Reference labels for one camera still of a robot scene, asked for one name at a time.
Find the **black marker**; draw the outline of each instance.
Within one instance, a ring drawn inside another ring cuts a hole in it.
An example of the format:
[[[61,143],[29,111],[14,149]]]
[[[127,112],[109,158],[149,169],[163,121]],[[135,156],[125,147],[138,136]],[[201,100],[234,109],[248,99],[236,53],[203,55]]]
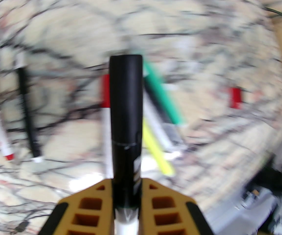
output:
[[[142,67],[141,55],[110,57],[113,201],[118,234],[118,229],[137,221],[141,203]]]
[[[25,53],[23,51],[20,51],[16,55],[16,63],[15,63],[15,69],[19,79],[20,105],[24,113],[25,128],[28,135],[28,141],[33,156],[33,161],[36,163],[40,163],[43,161],[43,158],[42,158],[40,145],[37,139],[37,132],[34,127],[32,117],[29,111],[28,87],[27,87],[28,76],[26,73],[26,67],[27,64],[25,61]]]
[[[158,115],[160,116],[162,127],[170,138],[171,142],[173,143],[174,150],[180,152],[186,150],[188,147],[184,143],[179,131],[177,130],[176,125],[171,122],[171,119],[169,118],[168,114],[165,112],[158,99],[154,95],[154,92],[152,91],[150,85],[146,81],[144,82],[144,89],[148,97],[152,101],[152,104],[155,106]]]

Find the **square hole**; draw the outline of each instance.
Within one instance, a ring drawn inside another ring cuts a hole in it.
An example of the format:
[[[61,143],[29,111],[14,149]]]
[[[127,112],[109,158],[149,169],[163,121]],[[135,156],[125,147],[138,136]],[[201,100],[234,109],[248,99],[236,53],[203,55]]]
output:
[[[95,235],[95,234],[94,233],[83,233],[83,232],[68,231],[66,235]]]
[[[171,225],[181,223],[181,218],[179,213],[168,213],[155,215],[156,225]]]
[[[150,189],[158,189],[155,185],[150,185],[150,187],[149,187]]]
[[[176,231],[159,232],[158,235],[188,235],[184,229]]]
[[[102,200],[100,198],[83,198],[79,205],[80,209],[100,210]]]
[[[105,186],[99,186],[96,188],[97,190],[105,190]]]
[[[96,227],[99,224],[99,218],[99,216],[76,214],[72,223],[74,225]]]
[[[175,207],[175,202],[172,197],[155,197],[152,199],[153,209]]]

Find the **green tube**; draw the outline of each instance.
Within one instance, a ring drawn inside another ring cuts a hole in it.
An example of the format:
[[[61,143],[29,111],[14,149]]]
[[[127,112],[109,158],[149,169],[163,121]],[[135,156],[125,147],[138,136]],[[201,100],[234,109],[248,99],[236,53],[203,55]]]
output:
[[[154,92],[161,106],[165,109],[171,122],[176,125],[183,124],[183,118],[163,88],[162,79],[155,73],[151,63],[143,57],[143,76],[146,83]]]

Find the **black tube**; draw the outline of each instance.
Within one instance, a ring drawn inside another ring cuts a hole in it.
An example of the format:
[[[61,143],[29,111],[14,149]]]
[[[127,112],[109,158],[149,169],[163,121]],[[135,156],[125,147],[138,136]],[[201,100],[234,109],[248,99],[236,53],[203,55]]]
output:
[[[166,113],[166,111],[161,106],[160,102],[158,101],[158,99],[154,95],[154,92],[151,89],[151,86],[147,82],[144,82],[144,89],[147,92],[147,94],[148,94],[150,100],[152,101],[153,105],[157,109],[157,112],[160,115],[162,121],[164,123],[171,123],[171,119],[169,118],[168,114]]]
[[[28,103],[28,76],[26,73],[26,64],[23,53],[19,53],[16,58],[16,72],[19,80],[20,106],[24,114],[25,129],[28,135],[28,142],[33,158],[41,158],[42,152],[37,139],[36,129],[34,127]]]
[[[135,214],[141,203],[142,68],[141,55],[110,57],[113,202],[115,209],[125,209],[125,215],[127,209]],[[116,218],[129,222],[127,215]]]

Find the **black rubber edge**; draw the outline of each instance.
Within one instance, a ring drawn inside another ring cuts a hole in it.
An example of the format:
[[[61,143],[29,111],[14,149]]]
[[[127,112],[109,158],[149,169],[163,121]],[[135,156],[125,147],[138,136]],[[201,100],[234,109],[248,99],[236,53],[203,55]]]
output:
[[[211,230],[210,226],[208,225],[204,215],[202,214],[199,207],[192,202],[186,202],[186,206],[191,214],[191,217],[197,226],[200,235],[214,235],[213,231]]]
[[[68,205],[69,204],[66,202],[57,205],[48,217],[42,229],[39,231],[38,235],[53,235],[60,220],[64,216]]]

